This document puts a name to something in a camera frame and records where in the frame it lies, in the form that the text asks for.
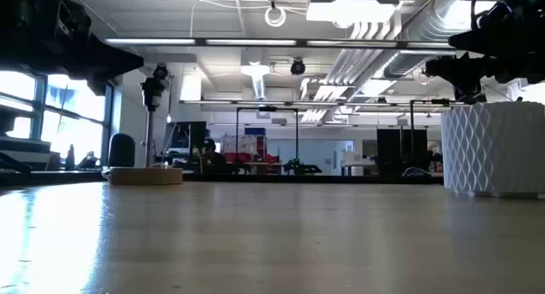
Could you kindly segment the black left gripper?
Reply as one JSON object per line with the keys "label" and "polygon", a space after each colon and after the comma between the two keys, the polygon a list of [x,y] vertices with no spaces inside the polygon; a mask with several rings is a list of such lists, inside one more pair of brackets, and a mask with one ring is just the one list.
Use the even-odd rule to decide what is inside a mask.
{"label": "black left gripper", "polygon": [[0,67],[67,72],[96,95],[144,59],[101,41],[89,41],[91,19],[71,0],[0,0]]}

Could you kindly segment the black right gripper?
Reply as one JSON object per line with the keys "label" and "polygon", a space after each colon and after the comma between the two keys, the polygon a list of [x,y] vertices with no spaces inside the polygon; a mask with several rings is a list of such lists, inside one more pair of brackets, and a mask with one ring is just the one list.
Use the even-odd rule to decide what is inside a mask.
{"label": "black right gripper", "polygon": [[[448,38],[456,49],[505,60],[508,75],[530,84],[545,81],[545,0],[501,0],[480,17],[480,28]],[[493,58],[443,55],[425,63],[428,77],[453,87],[455,100],[468,105],[487,102],[481,78]]]}

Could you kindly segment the white textured pen cup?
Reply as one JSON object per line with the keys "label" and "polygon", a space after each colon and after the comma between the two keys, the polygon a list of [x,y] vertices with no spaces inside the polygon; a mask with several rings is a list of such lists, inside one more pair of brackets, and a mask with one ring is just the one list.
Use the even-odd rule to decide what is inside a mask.
{"label": "white textured pen cup", "polygon": [[503,101],[441,115],[444,186],[475,196],[545,194],[545,106]]}

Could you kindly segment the lamp stand with wooden base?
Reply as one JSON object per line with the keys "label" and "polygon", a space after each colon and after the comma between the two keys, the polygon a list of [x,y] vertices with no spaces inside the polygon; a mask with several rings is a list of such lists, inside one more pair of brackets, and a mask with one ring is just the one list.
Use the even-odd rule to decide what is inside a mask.
{"label": "lamp stand with wooden base", "polygon": [[102,176],[111,184],[119,186],[163,186],[183,183],[182,168],[171,168],[165,164],[154,166],[152,141],[154,113],[160,107],[162,93],[166,89],[165,80],[155,77],[146,78],[140,83],[142,102],[146,109],[144,166],[109,167],[102,171]]}

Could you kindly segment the black monitor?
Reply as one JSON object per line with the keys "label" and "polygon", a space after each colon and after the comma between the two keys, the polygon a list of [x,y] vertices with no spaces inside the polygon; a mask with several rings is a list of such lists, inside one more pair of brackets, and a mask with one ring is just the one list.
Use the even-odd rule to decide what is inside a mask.
{"label": "black monitor", "polygon": [[205,121],[172,122],[167,124],[166,148],[200,149],[207,136]]}

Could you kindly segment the black cabinet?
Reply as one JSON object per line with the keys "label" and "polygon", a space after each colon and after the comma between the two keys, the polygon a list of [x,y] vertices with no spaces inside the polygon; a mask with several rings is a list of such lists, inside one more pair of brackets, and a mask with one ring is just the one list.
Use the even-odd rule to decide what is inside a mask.
{"label": "black cabinet", "polygon": [[376,163],[381,176],[402,176],[410,167],[427,170],[427,131],[378,130]]}

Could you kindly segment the person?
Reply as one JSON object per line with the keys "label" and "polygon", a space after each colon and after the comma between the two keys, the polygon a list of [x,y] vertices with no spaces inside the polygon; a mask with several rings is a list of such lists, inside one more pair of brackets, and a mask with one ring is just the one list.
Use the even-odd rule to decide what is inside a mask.
{"label": "person", "polygon": [[229,171],[226,158],[216,151],[212,139],[204,140],[203,158],[204,174],[226,174]]}

